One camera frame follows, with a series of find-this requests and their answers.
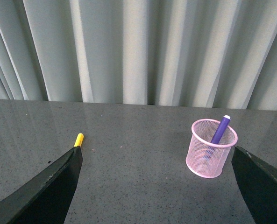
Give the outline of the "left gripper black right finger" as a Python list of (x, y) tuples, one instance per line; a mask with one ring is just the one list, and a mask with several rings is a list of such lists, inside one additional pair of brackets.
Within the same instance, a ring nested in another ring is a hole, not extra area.
[(277, 168), (242, 147), (232, 157), (237, 185), (257, 224), (277, 224)]

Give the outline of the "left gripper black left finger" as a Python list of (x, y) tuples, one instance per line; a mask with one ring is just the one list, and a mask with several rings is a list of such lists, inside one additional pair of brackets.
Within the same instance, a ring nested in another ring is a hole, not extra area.
[(80, 147), (73, 147), (42, 172), (0, 201), (0, 224), (62, 224), (82, 167)]

